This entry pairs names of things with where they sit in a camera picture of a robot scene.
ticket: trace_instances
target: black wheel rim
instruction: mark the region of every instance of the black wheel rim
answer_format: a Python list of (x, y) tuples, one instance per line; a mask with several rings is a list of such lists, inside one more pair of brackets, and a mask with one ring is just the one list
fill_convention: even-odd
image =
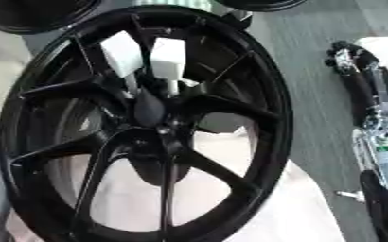
[[(145, 84), (145, 92), (158, 96), (167, 109), (166, 118), (159, 125), (141, 127), (133, 123), (134, 105), (116, 91), (125, 87), (117, 84), (117, 78), (98, 54), (98, 42), (123, 29), (142, 46), (146, 67), (137, 76)], [(152, 39), (157, 36), (186, 39), (185, 76), (206, 81), (186, 88), (175, 98), (162, 98), (157, 92), (160, 87), (150, 82), (147, 62)], [(209, 42), (219, 44), (213, 45), (218, 57), (215, 60), (203, 55), (202, 46), (205, 48)], [(221, 95), (225, 82), (233, 83), (245, 95), (239, 95), (238, 100)], [(104, 120), (98, 131), (59, 144), (48, 138), (55, 134), (63, 107), (86, 101), (99, 108)], [(190, 148), (190, 135), (199, 119), (210, 112), (236, 113), (258, 123), (256, 152), (244, 178)], [(49, 113), (54, 115), (41, 118)], [(74, 27), (27, 67), (2, 111), (0, 166), (13, 207), (46, 241), (222, 241), (242, 227), (271, 194), (288, 159), (291, 139), (287, 88), (258, 42), (206, 12), (180, 7), (136, 7), (109, 12)], [(136, 153), (136, 140), (154, 144), (153, 153), (161, 161), (162, 212), (158, 218), (160, 230), (156, 232), (108, 228), (95, 223), (87, 212), (108, 165), (118, 156)], [(72, 208), (54, 190), (44, 166), (50, 160), (84, 153), (95, 158), (90, 160), (79, 202)], [(209, 213), (176, 227), (172, 226), (168, 208), (178, 178), (171, 174), (175, 167), (184, 165), (221, 179), (232, 192)]]

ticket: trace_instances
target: another black wheel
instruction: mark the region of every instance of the another black wheel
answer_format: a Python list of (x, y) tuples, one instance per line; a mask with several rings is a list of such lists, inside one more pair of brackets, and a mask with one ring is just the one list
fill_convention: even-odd
[[(121, 30), (142, 46), (145, 67), (136, 76), (145, 102), (123, 95), (124, 82), (108, 67), (98, 46)], [(163, 94), (161, 80), (152, 76), (148, 62), (159, 36), (186, 40), (184, 78), (200, 82), (194, 87), (182, 84), (173, 98)], [(165, 111), (154, 116), (157, 122), (143, 125), (146, 120), (137, 113), (150, 108), (149, 103)], [(252, 121), (255, 152), (244, 176), (193, 149), (194, 132), (211, 131), (200, 124), (212, 112)], [(87, 120), (89, 129), (82, 128)], [(291, 140), (289, 93), (257, 41), (203, 11), (136, 7), (75, 26), (32, 61), (1, 114), (0, 167), (13, 207), (45, 241), (215, 242), (241, 228), (272, 193)], [(91, 155), (88, 168), (79, 193), (67, 201), (47, 167), (80, 154)], [(119, 158), (127, 158), (143, 180), (161, 187), (157, 231), (122, 231), (91, 217), (101, 179), (111, 164), (121, 162)], [(230, 193), (203, 216), (175, 225), (173, 187), (190, 169), (223, 181)]]
[(290, 9), (304, 3), (306, 0), (216, 0), (234, 9), (249, 11), (280, 11)]
[(0, 0), (0, 30), (35, 34), (68, 26), (97, 7), (100, 0)]

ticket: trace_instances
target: white foam block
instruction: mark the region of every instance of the white foam block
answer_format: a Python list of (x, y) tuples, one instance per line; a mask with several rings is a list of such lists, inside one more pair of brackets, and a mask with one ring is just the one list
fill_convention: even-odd
[(152, 71), (157, 78), (168, 81), (171, 95), (178, 93), (178, 80), (185, 70), (185, 55), (185, 41), (168, 38), (157, 38), (151, 51)]
[(106, 61), (118, 76), (125, 78), (129, 90), (137, 90), (133, 72), (143, 67), (143, 58), (139, 44), (126, 31), (121, 31), (101, 42)]

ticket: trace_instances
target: floor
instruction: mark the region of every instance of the floor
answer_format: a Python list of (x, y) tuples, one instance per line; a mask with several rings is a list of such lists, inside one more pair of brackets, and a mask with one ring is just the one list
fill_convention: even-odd
[[(105, 0), (97, 13), (127, 3)], [(294, 9), (256, 13), (249, 32), (273, 55), (291, 92), (295, 112), (291, 159), (319, 183), (346, 241), (376, 241), (364, 205), (333, 194), (359, 188), (358, 168), (349, 145), (349, 100), (323, 60), (335, 40), (388, 35), (388, 0), (308, 0)], [(35, 54), (57, 35), (25, 36), (24, 40)], [(27, 52), (17, 37), (10, 41), (21, 51), (10, 64), (18, 73)]]

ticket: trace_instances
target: rim lip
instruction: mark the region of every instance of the rim lip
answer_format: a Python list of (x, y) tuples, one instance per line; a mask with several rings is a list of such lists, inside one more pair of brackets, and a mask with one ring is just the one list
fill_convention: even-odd
[(81, 33), (86, 31), (86, 29), (95, 28), (98, 23), (103, 22), (111, 22), (114, 19), (113, 16), (119, 15), (122, 11), (125, 13), (137, 13), (139, 9), (150, 9), (158, 8), (161, 11), (180, 11), (181, 13), (188, 13), (192, 15), (200, 15), (204, 19), (208, 21), (212, 21), (214, 23), (219, 23), (221, 26), (225, 26), (225, 28), (230, 29), (232, 33), (225, 33), (225, 35), (241, 39), (242, 42), (246, 42), (250, 45), (252, 49), (255, 50), (263, 65), (267, 68), (270, 76), (272, 76), (274, 88), (279, 91), (277, 97), (279, 100), (281, 121), (277, 125), (277, 130), (275, 132), (275, 143), (277, 155), (275, 155), (275, 161), (273, 161), (273, 165), (270, 165), (272, 171), (267, 171), (266, 177), (263, 179), (266, 180), (266, 187), (263, 187), (263, 190), (259, 196), (259, 198), (254, 202), (254, 204), (248, 208), (247, 212), (242, 212), (240, 216), (235, 217), (235, 219), (231, 219), (224, 225), (215, 228), (210, 233), (199, 235), (196, 238), (190, 239), (189, 242), (200, 242), (200, 241), (221, 241), (234, 232), (236, 232), (239, 228), (241, 228), (245, 223), (247, 223), (250, 218), (256, 214), (257, 210), (263, 204), (263, 201), (272, 193), (282, 171), (286, 165), (288, 160), (288, 156), (291, 149), (292, 143), (292, 130), (293, 130), (293, 114), (291, 109), (291, 101), (289, 97), (289, 92), (287, 86), (282, 78), (282, 75), (279, 73), (276, 68), (275, 63), (271, 59), (270, 55), (266, 52), (266, 50), (258, 43), (253, 37), (247, 34), (244, 31), (240, 31), (234, 26), (231, 26), (228, 23), (225, 23), (221, 18), (209, 14), (207, 12), (203, 12), (196, 9), (189, 9), (183, 7), (170, 7), (170, 6), (142, 6), (142, 7), (131, 7), (126, 9), (117, 9), (108, 13), (104, 13), (96, 18), (93, 18), (89, 21), (83, 22), (77, 26), (75, 26), (70, 31), (62, 34), (60, 38), (56, 39), (53, 43), (51, 43), (47, 48), (45, 48), (26, 68), (24, 73), (20, 76), (16, 84), (12, 87), (9, 92), (8, 98), (6, 99), (5, 105), (1, 112), (0, 117), (0, 168), (2, 171), (3, 180), (7, 187), (9, 199), (16, 210), (16, 212), (22, 217), (23, 221), (31, 228), (34, 232), (36, 232), (42, 238), (48, 238), (49, 241), (54, 242), (62, 242), (69, 241), (64, 237), (63, 234), (51, 234), (49, 229), (43, 224), (54, 224), (54, 221), (51, 221), (52, 218), (47, 219), (45, 217), (40, 217), (36, 215), (36, 212), (30, 211), (27, 209), (26, 199), (20, 196), (19, 189), (17, 189), (14, 184), (13, 176), (11, 175), (11, 171), (9, 168), (9, 147), (4, 146), (4, 136), (7, 135), (10, 131), (9, 129), (9, 116), (12, 115), (12, 102), (13, 96), (19, 93), (21, 85), (28, 81), (33, 76), (39, 75), (40, 70), (42, 70), (45, 66), (47, 66), (51, 60), (53, 60), (58, 53), (60, 53), (61, 48), (64, 48), (64, 43), (68, 39), (68, 37), (75, 33)]
[(280, 11), (285, 9), (290, 9), (300, 5), (307, 0), (286, 0), (284, 2), (279, 3), (260, 3), (260, 4), (238, 4), (238, 0), (215, 0), (220, 2), (223, 5), (235, 8), (235, 9), (243, 9), (249, 11)]
[(79, 8), (78, 10), (67, 14), (63, 19), (56, 20), (53, 23), (47, 26), (11, 26), (11, 25), (2, 25), (0, 23), (0, 31), (7, 32), (10, 34), (18, 35), (31, 35), (31, 34), (40, 34), (49, 31), (56, 30), (61, 27), (69, 26), (74, 23), (77, 23), (94, 9), (96, 9), (102, 0), (91, 0), (87, 5)]

